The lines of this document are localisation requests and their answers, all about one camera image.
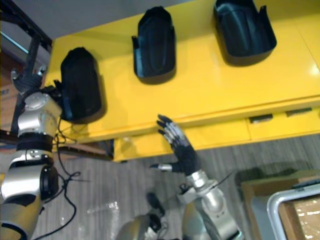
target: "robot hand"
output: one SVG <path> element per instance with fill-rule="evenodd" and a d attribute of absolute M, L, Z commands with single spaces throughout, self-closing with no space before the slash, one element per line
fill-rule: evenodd
<path fill-rule="evenodd" d="M 174 163 L 153 164 L 150 167 L 161 171 L 184 173 L 186 176 L 200 170 L 197 154 L 181 128 L 166 116 L 158 115 L 158 118 L 159 120 L 156 123 L 161 128 L 158 132 L 171 145 L 178 161 Z"/>

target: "floor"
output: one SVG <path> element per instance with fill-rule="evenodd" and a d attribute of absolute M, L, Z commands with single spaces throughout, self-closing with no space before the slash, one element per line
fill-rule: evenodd
<path fill-rule="evenodd" d="M 202 150 L 198 155 L 202 168 L 211 178 L 221 180 L 233 172 L 220 187 L 245 239 L 251 240 L 240 182 L 286 175 L 295 170 L 320 169 L 320 134 Z M 175 161 L 173 155 L 133 159 L 127 163 L 88 158 L 64 161 L 67 170 L 81 171 L 81 178 L 89 182 L 69 184 L 67 194 L 77 206 L 76 217 L 68 227 L 46 239 L 114 240 L 124 223 L 149 210 L 145 198 L 149 191 L 155 192 L 167 209 L 163 220 L 168 223 L 168 230 L 164 239 L 181 238 L 183 206 L 175 194 L 185 177 L 149 169 L 151 164 L 171 161 Z M 55 166 L 61 173 L 59 164 Z M 63 225 L 72 212 L 63 196 L 48 203 L 33 236 Z"/>

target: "black cable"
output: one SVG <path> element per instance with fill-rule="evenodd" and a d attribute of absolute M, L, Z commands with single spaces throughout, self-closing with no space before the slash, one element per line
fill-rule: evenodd
<path fill-rule="evenodd" d="M 65 180 L 60 174 L 59 176 L 63 179 L 63 190 L 64 190 L 64 198 L 68 201 L 68 203 L 73 207 L 73 214 L 71 216 L 71 218 L 62 226 L 58 227 L 56 230 L 53 230 L 51 232 L 48 232 L 44 235 L 41 235 L 37 238 L 35 238 L 34 240 L 39 240 L 39 239 L 43 239 L 49 235 L 52 235 L 58 231 L 60 231 L 61 229 L 65 228 L 69 223 L 71 223 L 71 221 L 75 218 L 76 214 L 77 214 L 77 207 L 76 205 L 68 198 L 67 196 L 67 189 L 68 189 L 68 184 L 69 184 L 69 181 L 72 181 L 72 177 L 73 177 L 74 174 L 71 174 L 71 176 L 69 176 L 69 178 L 67 180 Z"/>
<path fill-rule="evenodd" d="M 73 179 L 73 177 L 79 177 L 79 176 L 81 175 L 81 172 L 80 172 L 80 171 L 76 171 L 76 172 L 74 172 L 74 173 L 69 173 L 69 172 L 66 170 L 65 166 L 63 165 L 63 163 L 62 163 L 61 156 L 60 156 L 60 151 L 59 151 L 59 144 L 65 143 L 65 142 L 67 141 L 67 138 L 73 140 L 75 143 L 76 143 L 77 141 L 76 141 L 75 139 L 72 139 L 72 138 L 70 138 L 70 137 L 65 136 L 65 135 L 61 132 L 61 130 L 60 130 L 60 123 L 61 123 L 61 118 L 60 118 L 60 120 L 59 120 L 59 122 L 58 122 L 58 125 L 57 125 L 58 133 L 54 136 L 54 139 L 55 139 L 55 141 L 56 141 L 56 151 L 57 151 L 57 155 L 58 155 L 58 160 L 59 160 L 59 162 L 60 162 L 60 165 L 61 165 L 63 171 L 68 175 L 68 178 L 65 179 L 62 175 L 60 175 L 60 174 L 58 173 L 58 176 L 59 176 L 59 177 L 62 179 L 62 181 L 63 181 L 63 185 L 62 185 L 62 187 L 61 187 L 61 190 L 60 190 L 55 196 L 53 196 L 53 197 L 50 198 L 49 200 L 45 201 L 44 203 L 46 204 L 46 203 L 51 202 L 53 199 L 55 199 L 56 197 L 58 197 L 58 196 L 64 191 L 64 194 L 63 194 L 63 195 L 64 195 L 64 198 L 65 198 L 65 199 L 67 200 L 67 202 L 73 207 L 73 214 L 72 214 L 71 218 L 70 218 L 64 225 L 58 227 L 57 229 L 55 229 L 55 230 L 53 230 L 53 231 L 51 231 L 51 232 L 48 232 L 48 233 L 46 233 L 46 234 L 44 234 L 44 235 L 41 235 L 41 236 L 39 236 L 39 237 L 37 237 L 37 238 L 35 238 L 35 239 L 33 239 L 33 240 L 43 239 L 43 238 L 45 238 L 45 237 L 47 237 L 47 236 L 49 236 L 49 235 L 52 235 L 52 234 L 60 231 L 61 229 L 65 228 L 69 223 L 71 223 L 71 221 L 75 218 L 75 216 L 76 216 L 76 214 L 77 214 L 77 206 L 76 206 L 76 205 L 69 199 L 69 197 L 67 196 L 67 191 L 68 191 L 69 182 L 70 182 L 70 181 L 88 182 L 87 180 Z M 60 134 L 61 137 L 63 138 L 64 142 L 60 142 L 60 141 L 59 141 L 59 134 Z"/>
<path fill-rule="evenodd" d="M 219 186 L 220 184 L 222 184 L 225 180 L 227 180 L 234 172 L 230 172 L 224 179 L 222 179 L 216 186 Z"/>

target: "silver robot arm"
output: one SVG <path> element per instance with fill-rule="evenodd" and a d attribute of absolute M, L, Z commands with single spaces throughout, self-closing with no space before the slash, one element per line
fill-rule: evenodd
<path fill-rule="evenodd" d="M 184 173 L 188 185 L 182 186 L 178 198 L 186 204 L 182 233 L 188 240 L 243 239 L 234 218 L 230 215 L 225 196 L 216 180 L 208 179 L 201 169 L 196 151 L 187 136 L 170 118 L 158 115 L 159 133 L 170 144 L 177 162 L 153 164 L 161 171 Z"/>
<path fill-rule="evenodd" d="M 31 239 L 44 200 L 58 191 L 52 145 L 60 106 L 46 93 L 25 99 L 18 118 L 18 144 L 1 186 L 1 240 Z"/>
<path fill-rule="evenodd" d="M 178 199 L 186 205 L 182 232 L 190 240 L 243 240 L 231 216 L 217 180 L 208 179 L 203 170 L 186 177 L 191 187 L 182 189 Z"/>

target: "yellow table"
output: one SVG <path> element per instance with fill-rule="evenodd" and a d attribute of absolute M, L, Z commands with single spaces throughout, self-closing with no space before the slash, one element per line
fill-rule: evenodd
<path fill-rule="evenodd" d="M 137 34 L 143 14 L 57 38 L 46 84 L 61 79 L 60 65 L 68 51 L 85 47 L 98 61 L 107 102 L 106 114 L 95 122 L 72 128 L 64 122 L 65 134 L 85 143 L 152 133 L 158 113 L 194 127 L 320 106 L 320 1 L 255 4 L 267 5 L 277 46 L 264 61 L 246 67 L 229 66 L 222 58 L 213 0 L 166 8 L 176 32 L 177 71 L 159 85 L 140 82 L 133 70 L 131 36 Z"/>

